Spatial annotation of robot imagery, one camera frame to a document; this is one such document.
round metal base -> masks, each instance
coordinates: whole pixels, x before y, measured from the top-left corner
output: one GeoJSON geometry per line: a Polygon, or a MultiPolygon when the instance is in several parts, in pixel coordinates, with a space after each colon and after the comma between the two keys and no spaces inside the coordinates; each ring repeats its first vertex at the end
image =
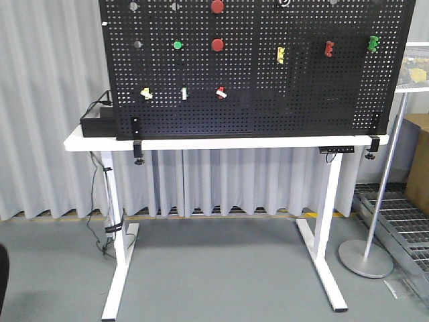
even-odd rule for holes
{"type": "Polygon", "coordinates": [[[364,258],[365,240],[348,240],[338,249],[341,262],[352,272],[367,278],[383,278],[393,270],[390,255],[377,245],[371,245],[368,258],[364,258]]]}

white desk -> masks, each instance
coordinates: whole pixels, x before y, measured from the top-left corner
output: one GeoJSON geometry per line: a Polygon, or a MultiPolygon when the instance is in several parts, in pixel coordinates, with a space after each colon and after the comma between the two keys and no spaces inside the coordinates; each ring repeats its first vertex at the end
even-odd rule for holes
{"type": "MultiPolygon", "coordinates": [[[[388,136],[380,136],[380,144],[386,145],[388,136]]],[[[146,140],[142,141],[143,151],[152,150],[213,150],[213,149],[245,149],[245,148],[310,148],[319,146],[368,146],[371,144],[369,136],[324,136],[324,137],[299,137],[299,138],[243,138],[243,139],[193,139],[193,140],[146,140]]],[[[106,184],[106,193],[111,195],[113,204],[111,208],[111,221],[113,225],[121,222],[115,171],[113,169],[112,151],[132,151],[133,141],[117,141],[115,138],[84,138],[80,125],[64,141],[67,151],[101,151],[101,158],[107,171],[110,186],[106,184]]],[[[324,163],[322,191],[318,204],[318,217],[316,220],[315,234],[310,230],[306,219],[297,219],[296,223],[304,238],[310,257],[317,269],[320,280],[328,295],[329,301],[335,312],[347,311],[347,304],[338,288],[334,276],[326,263],[325,250],[328,242],[330,223],[336,188],[341,167],[342,154],[338,154],[332,163],[327,164],[324,155],[320,155],[320,161],[324,163]]],[[[138,223],[130,223],[128,233],[137,235],[138,223]]],[[[128,248],[133,240],[132,235],[126,235],[122,229],[115,239],[115,252],[117,267],[113,276],[109,295],[102,321],[116,321],[117,312],[125,279],[127,278],[129,263],[134,250],[134,245],[128,248]]]]}

cardboard box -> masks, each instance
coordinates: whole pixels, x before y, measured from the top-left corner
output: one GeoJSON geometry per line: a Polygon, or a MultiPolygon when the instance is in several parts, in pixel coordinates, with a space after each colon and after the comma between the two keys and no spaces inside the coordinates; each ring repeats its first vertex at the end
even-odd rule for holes
{"type": "Polygon", "coordinates": [[[429,215],[429,114],[408,114],[406,119],[420,128],[405,195],[429,215]]]}

black pegboard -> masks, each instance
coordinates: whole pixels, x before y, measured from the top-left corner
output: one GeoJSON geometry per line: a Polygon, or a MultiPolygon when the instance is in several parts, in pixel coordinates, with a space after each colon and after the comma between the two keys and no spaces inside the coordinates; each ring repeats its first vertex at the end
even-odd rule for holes
{"type": "Polygon", "coordinates": [[[119,139],[386,133],[415,0],[211,2],[99,0],[119,139]]]}

desk foot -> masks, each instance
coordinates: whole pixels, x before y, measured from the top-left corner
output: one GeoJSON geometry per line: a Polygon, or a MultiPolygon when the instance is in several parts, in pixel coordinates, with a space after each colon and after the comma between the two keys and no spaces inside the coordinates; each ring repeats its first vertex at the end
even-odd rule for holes
{"type": "MultiPolygon", "coordinates": [[[[125,238],[125,245],[130,245],[134,240],[134,235],[137,237],[139,231],[139,223],[130,223],[128,225],[127,234],[125,238]]],[[[116,321],[116,316],[119,310],[119,304],[121,303],[122,293],[125,286],[125,280],[127,279],[129,263],[134,251],[134,245],[128,248],[128,255],[125,265],[117,265],[115,274],[113,275],[112,284],[110,286],[109,295],[107,295],[105,309],[101,321],[116,321]]]]}
{"type": "Polygon", "coordinates": [[[338,285],[335,282],[334,276],[330,272],[329,266],[324,258],[316,258],[313,251],[314,236],[308,226],[306,219],[297,219],[296,224],[301,232],[302,237],[306,243],[308,252],[313,260],[314,266],[316,267],[319,278],[322,281],[324,290],[328,295],[330,304],[334,309],[334,312],[346,312],[349,308],[344,301],[343,295],[341,294],[338,285]]]}

